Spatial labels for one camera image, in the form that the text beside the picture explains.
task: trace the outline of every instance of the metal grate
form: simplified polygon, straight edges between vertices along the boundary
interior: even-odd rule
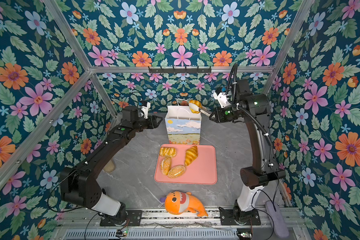
[[[84,239],[85,229],[70,229],[67,231],[64,240]],[[98,239],[118,239],[116,237],[117,229],[87,229],[87,240]],[[197,239],[237,239],[236,231],[217,230],[217,229],[130,229],[127,237],[123,239],[178,239],[191,238]]]

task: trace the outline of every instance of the gray marble floor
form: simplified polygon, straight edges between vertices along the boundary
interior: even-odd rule
[[[192,192],[205,206],[234,204],[243,187],[240,169],[252,165],[251,145],[244,123],[218,124],[206,116],[202,118],[200,144],[212,145],[216,149],[218,180],[214,185],[156,182],[154,174],[158,151],[164,143],[168,143],[164,122],[156,129],[137,133],[129,144],[113,157],[116,170],[110,174],[102,172],[97,182],[106,190],[107,195],[124,202],[127,208],[158,207],[159,199],[173,190]],[[275,187],[276,182],[270,182],[264,191],[272,197]],[[267,200],[264,194],[260,194],[256,205],[262,205]],[[284,204],[279,192],[275,202]]]

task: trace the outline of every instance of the beige cylinder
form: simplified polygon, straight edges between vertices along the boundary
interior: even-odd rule
[[[106,173],[111,173],[113,172],[113,170],[116,169],[116,166],[115,164],[113,163],[112,160],[110,160],[103,168],[103,170],[106,172]]]

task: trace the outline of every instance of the orange plush toy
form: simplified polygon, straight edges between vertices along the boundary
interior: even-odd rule
[[[165,209],[170,214],[179,215],[185,211],[199,212],[198,217],[208,216],[204,205],[196,197],[192,196],[190,192],[173,191],[167,195],[165,199]]]

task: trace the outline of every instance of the paper bag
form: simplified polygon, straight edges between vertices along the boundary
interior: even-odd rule
[[[168,106],[165,116],[169,143],[200,144],[201,113],[192,113],[189,106]]]

